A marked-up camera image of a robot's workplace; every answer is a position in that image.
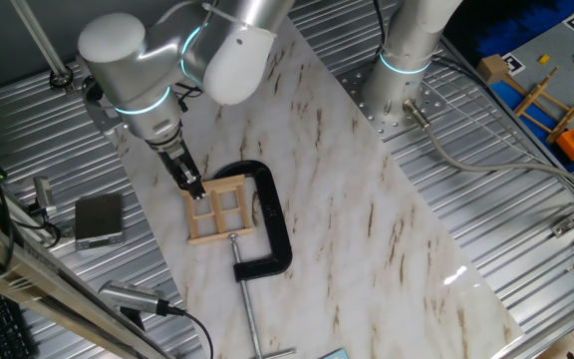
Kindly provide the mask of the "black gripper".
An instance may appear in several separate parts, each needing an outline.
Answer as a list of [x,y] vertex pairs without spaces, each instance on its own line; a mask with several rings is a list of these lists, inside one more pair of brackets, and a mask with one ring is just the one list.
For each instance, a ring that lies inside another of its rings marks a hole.
[[185,144],[158,151],[164,167],[172,176],[181,194],[193,199],[202,199],[206,191],[198,177],[198,170]]

